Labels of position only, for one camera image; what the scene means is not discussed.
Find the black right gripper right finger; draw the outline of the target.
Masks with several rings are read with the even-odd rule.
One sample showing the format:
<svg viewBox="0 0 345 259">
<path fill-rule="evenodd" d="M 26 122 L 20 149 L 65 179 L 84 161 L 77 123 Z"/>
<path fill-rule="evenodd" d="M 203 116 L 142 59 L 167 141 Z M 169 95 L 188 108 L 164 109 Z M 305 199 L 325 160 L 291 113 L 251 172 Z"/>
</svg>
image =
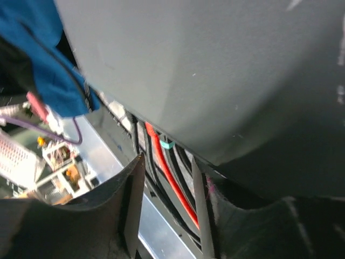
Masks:
<svg viewBox="0 0 345 259">
<path fill-rule="evenodd" d="M 192 161 L 204 258 L 344 258 L 344 198 L 268 202 Z"/>
</svg>

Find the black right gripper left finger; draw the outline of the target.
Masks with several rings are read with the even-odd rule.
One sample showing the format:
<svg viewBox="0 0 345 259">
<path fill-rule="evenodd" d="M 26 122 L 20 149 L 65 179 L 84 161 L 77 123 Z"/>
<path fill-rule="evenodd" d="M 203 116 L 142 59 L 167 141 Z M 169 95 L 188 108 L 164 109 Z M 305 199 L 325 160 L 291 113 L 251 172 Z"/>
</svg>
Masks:
<svg viewBox="0 0 345 259">
<path fill-rule="evenodd" d="M 145 159 L 58 206 L 1 201 L 1 258 L 138 258 Z"/>
</svg>

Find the dark grey network switch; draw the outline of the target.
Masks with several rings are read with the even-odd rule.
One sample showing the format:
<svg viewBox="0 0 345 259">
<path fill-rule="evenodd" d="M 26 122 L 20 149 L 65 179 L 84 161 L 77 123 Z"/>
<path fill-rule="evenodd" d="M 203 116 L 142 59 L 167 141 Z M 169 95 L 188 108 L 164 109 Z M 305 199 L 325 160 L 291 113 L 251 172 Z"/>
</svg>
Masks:
<svg viewBox="0 0 345 259">
<path fill-rule="evenodd" d="M 344 1 L 57 1 L 91 85 L 254 193 L 344 196 Z"/>
</svg>

